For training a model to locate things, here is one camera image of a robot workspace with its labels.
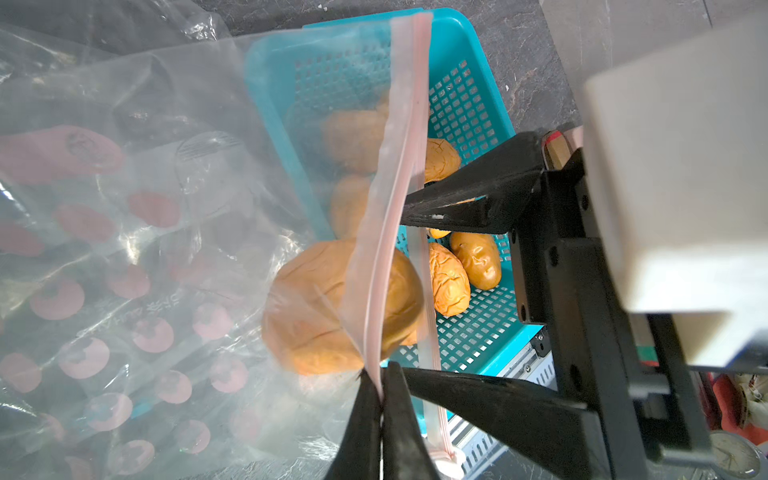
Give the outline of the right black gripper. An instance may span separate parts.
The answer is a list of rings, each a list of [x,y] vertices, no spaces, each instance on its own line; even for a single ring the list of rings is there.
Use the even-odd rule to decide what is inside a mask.
[[[542,139],[516,135],[531,179],[510,233],[518,315],[546,327],[558,392],[524,380],[404,368],[409,392],[561,479],[646,479],[652,465],[706,466],[713,453],[671,319],[653,320],[659,364],[641,362],[602,242],[578,197],[580,160],[547,170]]]

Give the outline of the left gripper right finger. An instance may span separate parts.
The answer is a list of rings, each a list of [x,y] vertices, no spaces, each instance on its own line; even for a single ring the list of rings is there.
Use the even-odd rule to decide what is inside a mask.
[[[389,362],[382,374],[383,478],[439,480],[416,420],[402,367]]]

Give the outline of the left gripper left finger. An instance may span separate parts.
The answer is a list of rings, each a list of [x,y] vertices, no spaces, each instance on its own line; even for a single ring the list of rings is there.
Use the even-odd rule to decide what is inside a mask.
[[[325,480],[378,480],[381,463],[382,405],[366,370],[339,450]]]

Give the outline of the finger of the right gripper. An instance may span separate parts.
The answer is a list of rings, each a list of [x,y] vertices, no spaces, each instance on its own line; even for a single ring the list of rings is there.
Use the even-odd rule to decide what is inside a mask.
[[[542,136],[521,132],[405,199],[400,223],[452,232],[504,234],[545,171]]]

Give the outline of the clear pink-dotted zipper bag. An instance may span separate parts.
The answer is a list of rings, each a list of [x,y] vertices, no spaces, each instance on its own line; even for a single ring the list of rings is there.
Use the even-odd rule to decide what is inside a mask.
[[[320,479],[366,370],[437,363],[430,10],[396,30],[357,234],[319,239],[234,36],[193,1],[1,5],[1,475]]]

